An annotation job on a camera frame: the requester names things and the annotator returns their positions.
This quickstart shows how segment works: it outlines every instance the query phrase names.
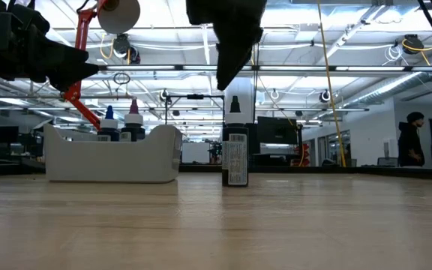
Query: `ceiling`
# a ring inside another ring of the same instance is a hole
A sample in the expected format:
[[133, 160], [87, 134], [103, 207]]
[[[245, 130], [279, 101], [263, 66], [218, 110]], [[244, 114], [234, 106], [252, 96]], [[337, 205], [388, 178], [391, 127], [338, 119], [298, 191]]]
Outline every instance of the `ceiling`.
[[[322, 6], [322, 23], [328, 50], [338, 42], [339, 46], [330, 50], [330, 65], [364, 65], [364, 66], [401, 66], [423, 65], [421, 54], [398, 54], [398, 48], [392, 49], [395, 41], [401, 43], [404, 35], [418, 35], [426, 47], [432, 47], [432, 28], [424, 14], [419, 10], [417, 1], [394, 0], [391, 7], [371, 7], [368, 4], [350, 4], [354, 1], [332, 1], [333, 4]], [[36, 9], [51, 24], [47, 37], [64, 44], [74, 45], [76, 38], [77, 14], [76, 9], [83, 0], [37, 0]], [[215, 44], [218, 39], [207, 28], [192, 26], [188, 22], [185, 10], [185, 0], [139, 0], [141, 16], [138, 23], [128, 34], [131, 44], [137, 48], [141, 65], [216, 65], [218, 52]], [[290, 4], [291, 1], [268, 1], [266, 11], [262, 17], [264, 34], [259, 44], [259, 51], [253, 59], [255, 65], [324, 65], [322, 35], [318, 28], [319, 17], [315, 4]], [[368, 19], [367, 24], [360, 25], [362, 18]], [[88, 36], [89, 62], [97, 65], [126, 65], [125, 61], [111, 54], [111, 41], [115, 37], [105, 34], [93, 19]], [[427, 52], [432, 59], [432, 50]], [[94, 96], [86, 100], [89, 107], [100, 107], [101, 112], [108, 105], [128, 108], [131, 99], [116, 98], [128, 93], [138, 98], [141, 107], [161, 107], [160, 93], [166, 89], [170, 94], [186, 95], [191, 93], [221, 95], [215, 86], [215, 72], [190, 71], [131, 71], [128, 72], [132, 80], [119, 87], [113, 81], [112, 72], [98, 74], [82, 82], [82, 95]], [[253, 74], [239, 76], [252, 77]], [[380, 73], [345, 73], [331, 76], [331, 84], [337, 95], [337, 104], [343, 104], [359, 92], [371, 87], [392, 75]], [[2, 82], [0, 80], [0, 95], [29, 95], [31, 83], [27, 80]], [[286, 73], [260, 74], [257, 85], [259, 92], [257, 106], [272, 108], [265, 87], [272, 92], [278, 92], [275, 100], [282, 107], [327, 107], [319, 101], [319, 94], [328, 88], [328, 81], [323, 72], [307, 72], [298, 76]], [[36, 95], [58, 95], [59, 92], [48, 85], [33, 85]], [[0, 101], [1, 107], [71, 107], [70, 104], [58, 99], [31, 99], [25, 105], [8, 104]], [[181, 100], [175, 107], [214, 107], [218, 108], [219, 101], [211, 100]], [[41, 112], [52, 116], [77, 117], [77, 111], [52, 111], [41, 109]], [[119, 116], [127, 110], [118, 111]], [[257, 115], [269, 116], [273, 112], [258, 111]], [[158, 123], [161, 112], [142, 112], [145, 121]], [[303, 118], [312, 119], [314, 112], [307, 112]], [[220, 119], [221, 111], [181, 112], [177, 119]]]

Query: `wooden table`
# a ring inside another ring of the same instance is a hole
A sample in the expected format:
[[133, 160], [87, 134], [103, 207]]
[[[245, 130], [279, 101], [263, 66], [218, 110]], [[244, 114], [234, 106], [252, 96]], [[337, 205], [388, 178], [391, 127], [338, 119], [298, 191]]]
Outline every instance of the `wooden table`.
[[0, 177], [0, 270], [432, 269], [432, 181], [220, 174], [169, 184]]

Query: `ceiling duct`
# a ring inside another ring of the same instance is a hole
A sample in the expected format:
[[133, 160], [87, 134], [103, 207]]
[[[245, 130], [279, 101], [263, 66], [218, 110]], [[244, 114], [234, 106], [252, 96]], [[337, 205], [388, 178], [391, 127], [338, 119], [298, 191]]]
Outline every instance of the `ceiling duct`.
[[359, 103], [374, 104], [408, 89], [427, 83], [431, 77], [426, 72], [416, 72], [397, 78], [384, 79], [359, 92], [349, 100], [345, 100], [344, 107], [354, 106]]

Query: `white wall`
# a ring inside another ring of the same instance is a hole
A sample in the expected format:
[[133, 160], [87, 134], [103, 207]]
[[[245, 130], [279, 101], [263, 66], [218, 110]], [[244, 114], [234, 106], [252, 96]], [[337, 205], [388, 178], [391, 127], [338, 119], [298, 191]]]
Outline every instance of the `white wall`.
[[394, 105], [395, 110], [395, 127], [397, 128], [397, 135], [399, 137], [400, 131], [398, 129], [399, 122], [407, 122], [406, 116], [412, 112], [420, 112], [424, 114], [425, 125], [419, 129], [419, 140], [424, 152], [424, 159], [426, 163], [424, 168], [432, 168], [432, 154], [431, 154], [431, 128], [429, 120], [432, 119], [432, 103], [424, 103], [424, 99], [420, 102], [400, 102]]
[[[384, 142], [390, 142], [390, 157], [398, 156], [395, 108], [392, 98], [382, 105], [369, 106], [369, 112], [350, 112], [340, 123], [341, 131], [351, 134], [351, 157], [358, 160], [358, 166], [377, 165], [384, 157]], [[335, 124], [303, 131], [303, 140], [336, 133]]]

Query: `black bottle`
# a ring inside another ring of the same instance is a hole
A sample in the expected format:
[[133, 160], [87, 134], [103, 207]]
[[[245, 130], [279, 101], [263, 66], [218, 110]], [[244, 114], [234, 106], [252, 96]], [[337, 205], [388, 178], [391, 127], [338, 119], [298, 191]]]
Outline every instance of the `black bottle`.
[[113, 107], [108, 106], [106, 116], [100, 120], [101, 130], [97, 132], [98, 142], [118, 142], [118, 120], [114, 119]]
[[140, 115], [137, 100], [133, 99], [129, 114], [124, 116], [124, 127], [121, 129], [121, 142], [137, 142], [143, 140], [146, 131], [143, 128], [143, 116]]
[[231, 110], [225, 115], [223, 128], [223, 186], [247, 187], [248, 178], [248, 134], [244, 127], [244, 115], [239, 109], [237, 96], [232, 96]]

